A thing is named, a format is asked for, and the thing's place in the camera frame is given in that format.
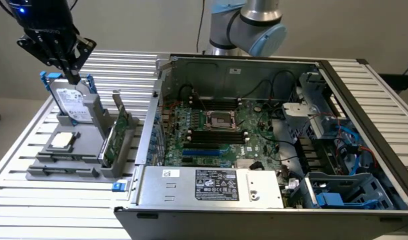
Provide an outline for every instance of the motherboard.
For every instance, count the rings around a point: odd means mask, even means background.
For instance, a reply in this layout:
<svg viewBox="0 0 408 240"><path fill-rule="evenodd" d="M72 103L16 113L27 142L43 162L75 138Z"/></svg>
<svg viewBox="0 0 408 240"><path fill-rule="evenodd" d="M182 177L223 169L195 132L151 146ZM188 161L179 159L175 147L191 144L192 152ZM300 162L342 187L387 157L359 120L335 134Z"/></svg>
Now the motherboard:
<svg viewBox="0 0 408 240"><path fill-rule="evenodd" d="M259 162L256 167L263 170L280 169L263 103L246 101L230 108L224 104L182 102L167 107L164 113L166 166L248 169Z"/></svg>

